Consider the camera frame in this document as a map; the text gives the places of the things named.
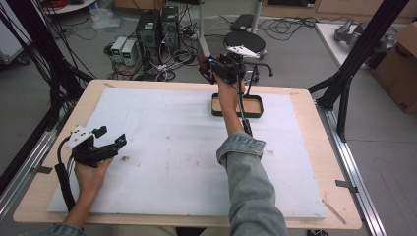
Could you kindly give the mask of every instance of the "denim jacket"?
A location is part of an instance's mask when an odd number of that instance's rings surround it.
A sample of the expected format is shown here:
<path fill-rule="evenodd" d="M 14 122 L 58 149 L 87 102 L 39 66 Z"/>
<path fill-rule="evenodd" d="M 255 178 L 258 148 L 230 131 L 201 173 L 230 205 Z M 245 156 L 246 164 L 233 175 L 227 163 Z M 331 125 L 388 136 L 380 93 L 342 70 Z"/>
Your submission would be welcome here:
<path fill-rule="evenodd" d="M 284 217 L 275 207 L 275 190 L 261 157 L 265 142 L 245 133 L 229 136 L 217 150 L 217 161 L 228 175 L 231 236 L 287 236 Z M 22 236 L 84 236 L 68 224 L 57 224 L 43 233 Z"/>

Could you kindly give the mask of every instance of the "white paper sheet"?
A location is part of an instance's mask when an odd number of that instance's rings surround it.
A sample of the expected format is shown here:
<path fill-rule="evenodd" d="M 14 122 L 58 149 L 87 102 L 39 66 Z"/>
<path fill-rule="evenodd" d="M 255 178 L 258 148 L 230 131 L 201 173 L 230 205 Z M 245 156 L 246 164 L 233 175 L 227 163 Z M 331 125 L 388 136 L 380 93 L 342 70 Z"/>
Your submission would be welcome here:
<path fill-rule="evenodd" d="M 212 92 L 107 88 L 87 128 L 107 126 L 96 146 L 126 134 L 91 212 L 226 216 L 227 175 L 215 152 L 227 134 L 210 113 Z M 250 119 L 267 142 L 262 164 L 276 190 L 276 206 L 290 219 L 326 217 L 288 95 L 259 94 L 264 114 Z M 75 198 L 78 184 L 71 185 Z M 58 188 L 49 211 L 66 211 Z"/>

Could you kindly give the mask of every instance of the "desk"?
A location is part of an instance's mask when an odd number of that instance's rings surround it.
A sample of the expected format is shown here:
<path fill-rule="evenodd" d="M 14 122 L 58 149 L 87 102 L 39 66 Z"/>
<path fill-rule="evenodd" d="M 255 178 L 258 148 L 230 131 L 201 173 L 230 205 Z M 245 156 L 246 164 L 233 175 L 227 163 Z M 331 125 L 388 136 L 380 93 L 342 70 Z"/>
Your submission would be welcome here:
<path fill-rule="evenodd" d="M 83 4 L 68 4 L 67 6 L 65 6 L 62 9 L 58 9 L 53 11 L 48 10 L 48 9 L 44 9 L 44 12 L 48 15 L 55 15 L 55 14 L 62 14 L 62 13 L 69 13 L 69 12 L 74 12 L 80 9 L 83 9 L 85 7 L 88 7 L 89 5 L 91 5 L 93 2 L 95 2 L 95 0 L 86 0 Z"/>
<path fill-rule="evenodd" d="M 95 80 L 89 83 L 57 141 L 63 140 L 76 124 L 85 126 L 105 88 L 141 88 L 141 89 L 182 89 L 217 91 L 216 86 L 204 84 L 155 83 Z M 252 94 L 257 92 L 272 94 L 289 94 L 293 104 L 307 153 L 315 172 L 327 218 L 320 221 L 287 221 L 289 228 L 322 228 L 322 229 L 358 229 L 362 223 L 349 191 L 336 187 L 334 180 L 344 180 L 328 136 L 317 113 L 313 99 L 303 88 L 267 88 L 252 87 Z M 53 167 L 56 164 L 55 144 L 43 166 Z M 68 159 L 65 152 L 63 159 Z M 52 195 L 58 186 L 55 173 L 37 174 L 23 200 L 18 206 L 14 218 L 18 222 L 61 222 L 66 213 L 48 212 L 47 208 Z M 189 227 L 227 227 L 226 217 L 191 217 L 166 215 L 133 215 L 133 214 L 92 214 L 87 223 L 98 224 L 133 224 L 164 225 Z"/>

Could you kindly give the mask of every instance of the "floor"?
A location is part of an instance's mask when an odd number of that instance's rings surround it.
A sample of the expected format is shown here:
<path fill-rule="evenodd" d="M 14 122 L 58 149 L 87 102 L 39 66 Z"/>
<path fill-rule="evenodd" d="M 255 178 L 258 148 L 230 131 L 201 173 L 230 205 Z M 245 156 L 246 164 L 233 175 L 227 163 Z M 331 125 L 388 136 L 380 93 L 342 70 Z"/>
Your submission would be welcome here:
<path fill-rule="evenodd" d="M 72 34 L 68 41 L 75 53 L 97 78 L 112 72 L 103 48 L 117 35 L 129 35 L 136 27 L 132 16 L 126 16 L 119 29 L 90 27 L 88 11 L 63 16 Z M 71 26 L 88 20 L 80 25 Z M 222 18 L 206 20 L 208 47 L 211 54 L 220 53 L 221 38 L 229 25 Z M 278 41 L 258 32 L 267 44 L 264 62 L 272 66 L 274 76 L 261 68 L 259 86 L 308 88 L 337 71 L 320 35 L 314 29 L 299 28 L 288 40 Z M 68 58 L 62 41 L 57 41 Z M 206 83 L 195 66 L 175 71 L 173 82 Z M 12 64 L 0 71 L 0 173 L 19 151 L 34 127 L 48 109 L 49 89 L 36 68 Z M 319 98 L 322 91 L 312 94 Z M 417 115 L 403 114 L 373 79 L 370 70 L 360 70 L 351 85 L 346 121 L 346 139 L 368 188 L 387 235 L 407 236 L 417 231 Z M 0 235 L 17 235 L 43 230 L 50 225 L 22 224 L 13 220 L 13 206 L 0 222 Z M 88 235 L 111 235 L 111 226 L 88 225 Z M 290 229 L 290 235 L 306 235 L 305 230 Z M 355 231 L 329 230 L 329 235 L 370 235 L 366 224 Z"/>

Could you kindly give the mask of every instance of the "black metal pole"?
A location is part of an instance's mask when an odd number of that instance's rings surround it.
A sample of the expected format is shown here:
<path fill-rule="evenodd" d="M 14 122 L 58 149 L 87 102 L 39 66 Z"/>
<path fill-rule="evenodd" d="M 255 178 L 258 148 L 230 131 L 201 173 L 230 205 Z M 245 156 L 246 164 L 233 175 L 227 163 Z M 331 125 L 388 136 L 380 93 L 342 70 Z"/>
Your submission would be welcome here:
<path fill-rule="evenodd" d="M 372 54 L 375 46 L 398 17 L 399 13 L 401 13 L 402 9 L 407 5 L 408 1 L 409 0 L 383 1 L 334 76 L 308 88 L 309 92 L 313 93 L 328 87 L 325 94 L 318 99 L 318 105 L 327 110 L 332 110 L 334 103 L 341 96 L 339 114 L 337 117 L 337 132 L 344 142 L 346 142 L 344 131 L 350 84 L 352 83 L 355 74 Z"/>

